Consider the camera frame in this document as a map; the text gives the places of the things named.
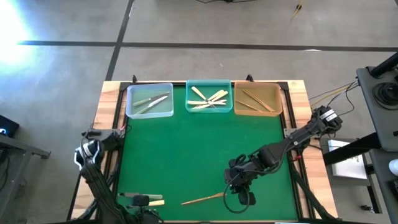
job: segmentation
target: concrete floor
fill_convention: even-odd
[[[393,0],[258,0],[239,4],[194,0],[136,0],[125,42],[229,43],[398,47],[398,6]],[[17,121],[18,139],[52,151],[35,158],[18,218],[62,222],[78,175],[73,150],[92,122],[113,47],[12,46],[13,40],[115,42],[127,0],[3,1],[0,3],[0,114]],[[113,80],[190,78],[305,80],[309,96],[355,79],[355,70],[377,65],[392,52],[122,48]],[[345,116],[343,138],[373,132],[359,88],[349,97],[356,109]],[[350,109],[344,98],[337,112]],[[369,202],[365,187],[331,181],[340,218],[389,223],[386,214],[359,210]]]

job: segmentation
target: transparent blue bin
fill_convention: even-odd
[[[189,105],[188,100],[205,100],[192,90],[193,86],[196,87],[206,99],[210,98],[220,90],[227,91],[227,95],[217,100],[226,100],[225,105],[213,105],[202,109],[194,108],[196,105]],[[231,80],[187,80],[185,89],[185,107],[190,113],[227,113],[233,107],[232,94]]]
[[[160,100],[147,108],[155,100]],[[126,115],[131,119],[161,118],[174,114],[173,85],[171,83],[131,85],[127,88]]]

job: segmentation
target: black floor line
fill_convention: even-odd
[[[398,47],[344,47],[311,45],[259,45],[259,44],[190,44],[124,42],[122,47],[168,49],[248,49],[248,50],[321,50],[342,52],[398,52]]]
[[[134,3],[134,0],[129,0],[129,2],[127,4],[126,12],[124,13],[124,17],[123,17],[123,21],[122,21],[122,26],[120,27],[118,40],[117,40],[116,46],[113,50],[113,54],[112,54],[111,62],[109,63],[108,71],[106,72],[105,81],[112,80],[113,72],[114,72],[114,69],[116,68],[116,62],[118,61],[120,48],[123,43],[124,34],[126,33],[127,25],[129,23],[130,13],[131,13],[133,3]]]
[[[22,40],[17,44],[31,46],[113,47],[116,42]]]

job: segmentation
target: wooden table frame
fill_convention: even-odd
[[[136,84],[148,84],[159,82],[172,82],[174,85],[185,85],[185,81],[143,81]],[[284,112],[280,115],[283,128],[301,128],[306,125],[311,117],[311,109],[308,102],[307,92],[302,80],[256,80],[256,82],[278,82],[281,86],[282,104]],[[126,108],[126,91],[123,91],[131,82],[104,82],[101,91],[101,97],[98,103],[98,109],[95,116],[94,128],[111,129],[121,128],[126,122],[124,114]],[[116,162],[117,152],[106,156],[102,163],[103,171],[106,175],[112,169],[112,164]],[[306,183],[309,183],[311,191],[317,197],[319,202],[326,210],[337,217],[336,207],[331,193],[331,188],[323,163],[322,152],[314,147],[308,147],[304,150],[303,159],[296,162],[296,169],[304,177]],[[296,201],[297,215],[299,218],[320,218],[313,208],[308,209],[309,201],[304,196],[301,188],[294,183],[293,191]],[[71,202],[68,219],[76,218],[82,214],[93,200],[90,188],[79,176],[75,189],[75,194]]]

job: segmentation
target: clear plastic bin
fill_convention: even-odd
[[[131,85],[127,88],[126,103],[126,115],[131,119],[172,116],[173,85],[171,83]]]
[[[262,105],[250,95],[263,102]],[[234,112],[249,116],[278,116],[282,112],[280,86],[276,83],[235,82]]]
[[[189,105],[189,101],[205,101],[192,90],[196,87],[206,99],[211,98],[218,91],[227,91],[228,94],[219,100],[225,100],[225,105],[212,105],[203,109],[196,109],[197,105]],[[190,113],[227,113],[233,107],[231,80],[188,80],[186,84],[185,107]]]

